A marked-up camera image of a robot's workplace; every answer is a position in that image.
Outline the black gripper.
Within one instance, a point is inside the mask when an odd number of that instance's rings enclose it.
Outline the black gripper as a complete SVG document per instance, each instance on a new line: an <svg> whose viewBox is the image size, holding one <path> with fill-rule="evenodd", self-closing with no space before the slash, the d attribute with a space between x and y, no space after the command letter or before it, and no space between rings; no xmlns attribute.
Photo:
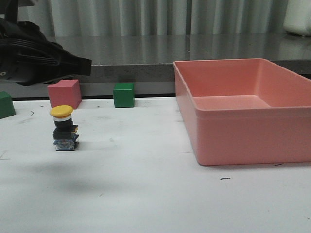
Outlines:
<svg viewBox="0 0 311 233"><path fill-rule="evenodd" d="M0 77L23 86L76 75L90 76L92 60L46 39L29 21L0 22Z"/></svg>

